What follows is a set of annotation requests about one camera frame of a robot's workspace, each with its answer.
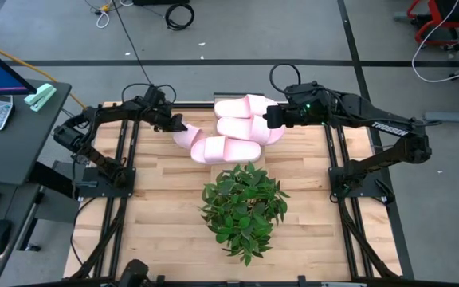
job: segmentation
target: potted plant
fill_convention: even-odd
[[[253,256],[271,249],[270,233],[276,220],[284,221],[289,198],[281,191],[281,181],[269,179],[267,171],[255,169],[248,163],[242,169],[238,164],[231,171],[223,171],[216,183],[205,184],[201,208],[207,226],[216,234],[215,240],[226,242],[228,256],[241,255],[240,261],[249,265]]]

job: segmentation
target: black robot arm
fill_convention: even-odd
[[[391,148],[361,161],[345,164],[336,182],[349,191],[360,187],[367,174],[400,162],[424,163],[431,156],[424,123],[407,119],[374,107],[369,100],[355,94],[333,91],[313,81],[308,84],[288,86],[282,91],[287,105],[269,106],[265,119],[269,128],[283,124],[328,124],[335,128],[343,125],[352,128],[369,127],[399,136]]]
[[[96,164],[99,173],[114,187],[123,187],[127,181],[125,167],[119,161],[103,156],[91,144],[101,124],[117,120],[146,121],[154,129],[163,132],[181,132],[187,128],[182,124],[182,115],[171,115],[171,103],[156,86],[150,86],[145,96],[137,96],[121,105],[97,108],[88,107],[80,115],[66,120],[54,129],[54,140],[76,155],[83,155]],[[88,132],[77,127],[87,125]]]

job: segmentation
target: gray floor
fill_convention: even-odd
[[[91,0],[101,5],[102,0]],[[139,55],[149,60],[314,59],[350,60],[347,39],[334,0],[193,0],[196,20],[173,32],[163,20],[140,7],[124,7],[122,17]],[[394,22],[392,13],[410,0],[347,0],[347,11],[359,56],[364,61],[409,61],[417,45],[414,29]],[[153,7],[163,13],[165,7]],[[24,60],[133,60],[134,55],[115,13],[106,29],[83,0],[7,0],[0,12],[0,48]],[[438,48],[423,50],[419,59],[447,61]],[[459,54],[453,61],[459,60]],[[283,96],[268,83],[269,66],[153,66],[151,79],[168,83],[178,100],[210,100],[213,92],[263,92]],[[138,67],[42,67],[86,103],[118,100],[121,89],[143,81]],[[26,68],[24,77],[40,78]],[[304,81],[359,93],[353,67],[301,66]],[[364,68],[371,100],[379,107],[420,118],[426,111],[459,111],[459,81],[428,84],[410,68]],[[452,69],[419,69],[425,77],[447,77]],[[290,71],[278,70],[279,86],[293,82]],[[143,92],[129,90],[127,96]],[[72,100],[65,108],[80,109]],[[427,129],[433,157],[414,166],[390,169],[410,260],[417,279],[459,282],[459,124]],[[384,144],[394,139],[382,135]],[[68,161],[69,153],[52,140],[41,161]],[[0,286],[55,281],[61,278],[72,227],[40,222],[32,241],[40,253],[16,252]]]

